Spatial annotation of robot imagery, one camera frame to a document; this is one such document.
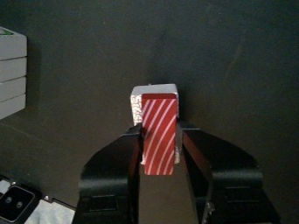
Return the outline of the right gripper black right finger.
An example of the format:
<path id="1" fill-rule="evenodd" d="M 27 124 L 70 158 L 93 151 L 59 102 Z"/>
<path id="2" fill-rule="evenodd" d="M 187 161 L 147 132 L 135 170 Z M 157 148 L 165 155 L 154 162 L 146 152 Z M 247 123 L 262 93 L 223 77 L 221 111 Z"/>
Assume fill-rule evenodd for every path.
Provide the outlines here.
<path id="1" fill-rule="evenodd" d="M 187 122 L 178 124 L 199 224 L 281 224 L 257 159 Z"/>

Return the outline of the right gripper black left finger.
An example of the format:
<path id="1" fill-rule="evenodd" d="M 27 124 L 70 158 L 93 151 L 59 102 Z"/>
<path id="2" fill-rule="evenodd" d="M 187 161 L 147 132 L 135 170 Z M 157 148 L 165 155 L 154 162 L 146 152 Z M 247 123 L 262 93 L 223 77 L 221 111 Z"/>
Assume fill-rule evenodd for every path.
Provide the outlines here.
<path id="1" fill-rule="evenodd" d="M 138 224 L 142 149 L 138 124 L 86 163 L 71 224 Z"/>

